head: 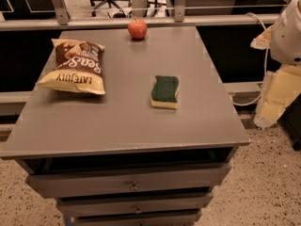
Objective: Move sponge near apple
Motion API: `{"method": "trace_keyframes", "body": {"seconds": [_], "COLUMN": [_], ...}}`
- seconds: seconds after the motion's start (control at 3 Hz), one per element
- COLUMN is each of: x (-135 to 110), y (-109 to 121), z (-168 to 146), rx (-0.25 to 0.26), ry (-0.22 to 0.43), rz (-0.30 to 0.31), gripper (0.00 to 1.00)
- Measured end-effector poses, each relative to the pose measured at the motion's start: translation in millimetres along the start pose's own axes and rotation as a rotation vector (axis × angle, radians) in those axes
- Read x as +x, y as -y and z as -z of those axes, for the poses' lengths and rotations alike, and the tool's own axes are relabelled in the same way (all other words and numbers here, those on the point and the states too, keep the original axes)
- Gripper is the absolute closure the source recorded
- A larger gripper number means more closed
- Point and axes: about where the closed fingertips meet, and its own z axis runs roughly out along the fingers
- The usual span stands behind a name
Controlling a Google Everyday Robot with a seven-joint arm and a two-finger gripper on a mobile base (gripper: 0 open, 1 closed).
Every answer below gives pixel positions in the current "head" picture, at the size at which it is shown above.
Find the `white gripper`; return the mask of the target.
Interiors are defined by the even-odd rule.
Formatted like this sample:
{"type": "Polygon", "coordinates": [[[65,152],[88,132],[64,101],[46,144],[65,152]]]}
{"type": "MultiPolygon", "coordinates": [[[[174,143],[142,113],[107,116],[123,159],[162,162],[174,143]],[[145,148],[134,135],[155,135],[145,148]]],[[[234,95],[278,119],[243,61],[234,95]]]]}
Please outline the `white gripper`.
{"type": "Polygon", "coordinates": [[[268,128],[301,94],[301,0],[292,0],[273,26],[260,33],[250,46],[259,50],[270,48],[272,59],[293,64],[282,65],[263,79],[254,123],[259,128],[268,128]]]}

